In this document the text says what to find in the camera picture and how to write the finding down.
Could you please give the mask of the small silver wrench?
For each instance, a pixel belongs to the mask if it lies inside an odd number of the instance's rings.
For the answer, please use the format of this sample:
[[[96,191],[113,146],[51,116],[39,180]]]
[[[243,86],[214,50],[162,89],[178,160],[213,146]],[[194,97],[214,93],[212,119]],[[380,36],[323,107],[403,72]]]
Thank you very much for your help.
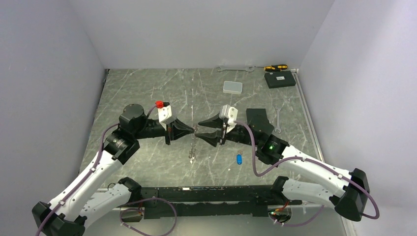
[[[276,126],[275,126],[275,132],[281,133],[282,132],[281,127],[280,127],[280,111],[281,111],[281,108],[279,106],[276,106],[275,107],[275,110],[276,110]]]

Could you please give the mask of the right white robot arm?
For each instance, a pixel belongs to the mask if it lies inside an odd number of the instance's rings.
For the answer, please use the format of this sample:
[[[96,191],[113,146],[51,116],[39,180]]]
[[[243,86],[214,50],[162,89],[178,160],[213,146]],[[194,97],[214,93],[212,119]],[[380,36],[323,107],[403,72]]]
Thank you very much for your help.
[[[307,177],[300,182],[289,177],[277,177],[272,185],[271,198],[277,204],[302,200],[333,208],[340,216],[359,222],[363,217],[377,219],[377,204],[370,195],[366,173],[355,168],[340,169],[313,158],[273,134],[264,109],[249,109],[247,121],[235,114],[217,114],[198,124],[215,128],[213,133],[196,136],[212,146],[226,141],[245,144],[252,149],[252,170],[262,177],[273,168],[284,167]]]

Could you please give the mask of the black rectangular box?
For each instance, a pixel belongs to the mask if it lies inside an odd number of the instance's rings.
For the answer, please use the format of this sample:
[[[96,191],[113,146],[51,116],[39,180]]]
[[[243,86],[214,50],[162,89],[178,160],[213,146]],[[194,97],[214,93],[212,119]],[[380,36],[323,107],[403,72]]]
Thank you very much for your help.
[[[267,72],[264,74],[269,89],[292,87],[296,81],[291,71]]]

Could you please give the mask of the metal keyring disc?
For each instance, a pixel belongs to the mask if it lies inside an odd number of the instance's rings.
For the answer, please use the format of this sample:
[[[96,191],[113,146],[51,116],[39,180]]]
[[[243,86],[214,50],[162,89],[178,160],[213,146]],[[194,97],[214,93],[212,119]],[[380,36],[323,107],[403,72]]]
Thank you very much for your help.
[[[195,154],[195,148],[196,148],[196,140],[197,140],[197,137],[196,137],[196,134],[197,134],[197,131],[198,131],[198,125],[196,124],[196,125],[194,125],[193,126],[193,129],[194,129],[194,133],[192,134],[192,142],[191,142],[191,149],[190,149],[190,151],[189,151],[189,156],[188,156],[188,158],[189,158],[189,160],[190,160],[190,163],[192,164],[194,161],[195,161],[195,159],[196,159],[196,154]]]

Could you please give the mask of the yellow black screwdriver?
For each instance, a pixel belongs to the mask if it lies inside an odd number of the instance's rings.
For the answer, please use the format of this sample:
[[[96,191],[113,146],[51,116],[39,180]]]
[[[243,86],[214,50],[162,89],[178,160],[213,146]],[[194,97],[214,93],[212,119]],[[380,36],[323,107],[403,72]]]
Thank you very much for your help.
[[[287,69],[288,69],[288,65],[286,64],[270,65],[270,66],[264,67],[265,72],[279,72],[279,71],[283,71]]]

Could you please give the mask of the blue key tag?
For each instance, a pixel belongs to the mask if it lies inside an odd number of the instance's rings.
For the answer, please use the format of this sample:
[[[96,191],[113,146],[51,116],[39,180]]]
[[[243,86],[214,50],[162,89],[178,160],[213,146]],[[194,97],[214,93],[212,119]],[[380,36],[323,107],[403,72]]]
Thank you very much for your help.
[[[241,154],[236,155],[236,162],[237,162],[238,165],[242,164],[242,155]]]

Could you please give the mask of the white plastic box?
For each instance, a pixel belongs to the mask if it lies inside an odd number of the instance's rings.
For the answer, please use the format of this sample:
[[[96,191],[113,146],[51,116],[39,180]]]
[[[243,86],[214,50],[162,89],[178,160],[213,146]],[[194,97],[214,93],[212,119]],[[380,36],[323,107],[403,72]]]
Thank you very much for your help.
[[[241,94],[243,84],[241,82],[225,81],[223,84],[223,92],[228,94]]]

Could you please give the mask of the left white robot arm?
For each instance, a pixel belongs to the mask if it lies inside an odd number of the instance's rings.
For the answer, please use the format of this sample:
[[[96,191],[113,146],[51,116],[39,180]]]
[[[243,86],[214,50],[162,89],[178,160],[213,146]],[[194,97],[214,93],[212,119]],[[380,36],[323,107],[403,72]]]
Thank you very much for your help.
[[[56,197],[33,207],[37,235],[81,236],[110,210],[125,204],[133,207],[143,199],[141,185],[129,177],[120,179],[106,192],[98,189],[139,149],[140,139],[163,137],[170,144],[194,132],[177,118],[170,103],[157,101],[154,109],[158,111],[157,119],[150,119],[139,104],[123,109],[118,123],[103,132],[98,152],[87,167]]]

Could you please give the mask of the silver open-end wrench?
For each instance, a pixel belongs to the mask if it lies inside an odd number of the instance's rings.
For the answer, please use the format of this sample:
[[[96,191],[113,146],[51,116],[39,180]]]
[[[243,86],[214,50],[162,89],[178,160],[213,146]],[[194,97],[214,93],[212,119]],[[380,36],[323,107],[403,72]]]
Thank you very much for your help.
[[[255,67],[253,66],[245,66],[245,67],[230,67],[230,66],[217,66],[216,67],[218,72],[221,71],[245,71],[245,72],[253,72]]]

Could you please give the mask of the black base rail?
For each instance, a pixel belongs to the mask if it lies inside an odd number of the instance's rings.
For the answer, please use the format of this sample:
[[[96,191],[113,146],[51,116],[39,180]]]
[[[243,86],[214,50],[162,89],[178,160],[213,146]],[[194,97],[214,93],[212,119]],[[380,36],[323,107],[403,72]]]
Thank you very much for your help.
[[[272,185],[142,187],[131,178],[118,181],[133,193],[122,207],[143,209],[145,219],[186,216],[251,215],[266,217],[274,206],[300,205]]]

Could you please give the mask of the black flat phone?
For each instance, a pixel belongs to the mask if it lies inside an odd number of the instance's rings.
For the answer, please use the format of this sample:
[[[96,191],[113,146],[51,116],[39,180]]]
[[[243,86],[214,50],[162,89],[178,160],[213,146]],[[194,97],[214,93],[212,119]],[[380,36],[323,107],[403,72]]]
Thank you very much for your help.
[[[247,108],[246,118],[247,124],[254,132],[270,135],[274,131],[274,126],[268,119],[266,109]]]

